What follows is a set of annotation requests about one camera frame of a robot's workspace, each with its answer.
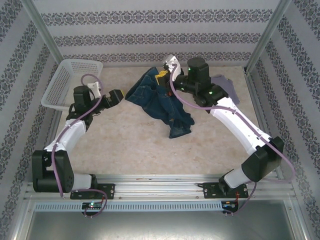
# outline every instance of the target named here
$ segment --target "yellow object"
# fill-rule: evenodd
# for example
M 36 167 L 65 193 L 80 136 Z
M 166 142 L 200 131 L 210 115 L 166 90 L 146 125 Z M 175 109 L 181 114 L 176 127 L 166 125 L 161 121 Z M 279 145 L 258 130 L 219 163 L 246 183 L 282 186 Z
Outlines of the yellow object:
M 165 76 L 167 73 L 168 73 L 168 70 L 163 70 L 163 71 L 159 72 L 158 75 L 155 75 L 155 80 L 156 80 L 156 82 L 158 83 L 158 85 L 159 85 L 158 78 L 162 78 L 162 77 Z

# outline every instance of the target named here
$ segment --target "striped wall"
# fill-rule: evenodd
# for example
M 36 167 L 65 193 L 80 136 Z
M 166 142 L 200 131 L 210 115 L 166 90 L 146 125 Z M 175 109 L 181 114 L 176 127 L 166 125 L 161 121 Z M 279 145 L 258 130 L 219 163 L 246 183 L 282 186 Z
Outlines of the striped wall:
M 34 0 L 67 59 L 153 66 L 174 53 L 245 66 L 279 0 Z
M 0 240 L 7 239 L 31 180 L 31 155 L 54 111 L 41 98 L 57 65 L 19 0 L 0 2 Z
M 296 170 L 311 239 L 320 239 L 319 16 L 320 0 L 293 0 L 251 72 L 268 130 L 284 140 Z

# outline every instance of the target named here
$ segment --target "marble surface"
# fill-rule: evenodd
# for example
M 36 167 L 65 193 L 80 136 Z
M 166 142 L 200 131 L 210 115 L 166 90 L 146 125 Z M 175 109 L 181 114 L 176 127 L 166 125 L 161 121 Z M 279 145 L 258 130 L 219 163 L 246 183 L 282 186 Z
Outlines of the marble surface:
M 104 68 L 104 92 L 122 89 L 126 94 L 148 67 Z M 210 67 L 210 75 L 233 81 L 239 109 L 258 124 L 243 69 Z M 189 102 L 191 94 L 179 92 Z M 86 174 L 224 174 L 248 157 L 237 138 L 204 110 L 184 106 L 195 121 L 192 133 L 169 139 L 170 128 L 148 116 L 141 107 L 122 100 L 95 116 L 87 133 L 69 155 L 75 173 Z M 63 112 L 58 133 L 65 124 Z

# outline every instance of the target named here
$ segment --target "purple cloth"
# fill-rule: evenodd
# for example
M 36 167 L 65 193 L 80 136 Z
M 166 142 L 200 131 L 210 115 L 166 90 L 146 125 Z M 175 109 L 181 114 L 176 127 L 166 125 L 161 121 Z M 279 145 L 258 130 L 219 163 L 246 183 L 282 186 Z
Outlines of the purple cloth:
M 240 103 L 234 84 L 230 79 L 226 79 L 223 75 L 216 75 L 211 77 L 211 83 L 219 85 L 223 90 L 225 90 L 235 105 Z

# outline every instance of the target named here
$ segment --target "vented metal strip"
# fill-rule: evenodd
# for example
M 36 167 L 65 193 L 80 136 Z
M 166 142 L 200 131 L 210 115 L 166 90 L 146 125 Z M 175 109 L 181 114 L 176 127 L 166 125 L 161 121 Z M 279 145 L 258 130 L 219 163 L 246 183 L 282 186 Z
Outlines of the vented metal strip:
M 35 212 L 79 212 L 82 202 L 39 202 Z M 104 212 L 221 211 L 221 201 L 108 202 Z

